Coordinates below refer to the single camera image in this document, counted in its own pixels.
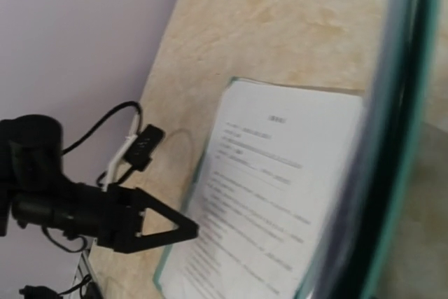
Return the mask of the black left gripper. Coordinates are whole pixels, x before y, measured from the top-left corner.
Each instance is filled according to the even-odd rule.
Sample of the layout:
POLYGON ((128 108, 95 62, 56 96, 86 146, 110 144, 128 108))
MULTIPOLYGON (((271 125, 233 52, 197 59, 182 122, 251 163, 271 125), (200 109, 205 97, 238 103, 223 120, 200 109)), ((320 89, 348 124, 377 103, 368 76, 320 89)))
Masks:
POLYGON ((199 225, 140 188, 93 188, 98 212, 96 243, 136 253, 197 238, 199 225))

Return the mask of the printed paper sheet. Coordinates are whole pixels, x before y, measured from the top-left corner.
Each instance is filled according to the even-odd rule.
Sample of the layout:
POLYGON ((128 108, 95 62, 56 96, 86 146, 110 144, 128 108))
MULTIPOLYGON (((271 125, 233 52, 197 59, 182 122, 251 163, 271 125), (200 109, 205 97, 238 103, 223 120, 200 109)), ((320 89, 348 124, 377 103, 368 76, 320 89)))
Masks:
POLYGON ((351 151, 360 96, 235 78, 182 209, 199 235, 167 248, 164 298, 293 298, 351 151))

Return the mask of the dark green folder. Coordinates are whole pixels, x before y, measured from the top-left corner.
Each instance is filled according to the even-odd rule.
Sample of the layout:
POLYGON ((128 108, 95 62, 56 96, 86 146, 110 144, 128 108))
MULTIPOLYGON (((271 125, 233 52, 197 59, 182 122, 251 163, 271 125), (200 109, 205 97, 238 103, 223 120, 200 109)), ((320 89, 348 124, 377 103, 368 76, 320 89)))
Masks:
POLYGON ((384 40, 317 248, 293 298, 370 298, 419 138, 440 0, 389 0, 384 40))

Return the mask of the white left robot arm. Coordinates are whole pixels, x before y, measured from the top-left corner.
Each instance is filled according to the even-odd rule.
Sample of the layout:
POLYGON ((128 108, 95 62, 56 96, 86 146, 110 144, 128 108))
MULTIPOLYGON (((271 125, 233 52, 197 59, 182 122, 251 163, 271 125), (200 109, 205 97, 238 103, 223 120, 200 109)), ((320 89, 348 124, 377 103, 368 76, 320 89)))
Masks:
POLYGON ((199 226, 140 188, 106 190, 74 183, 62 171, 62 126, 49 116, 1 121, 1 236, 8 220, 95 238, 118 253, 194 239, 199 226))

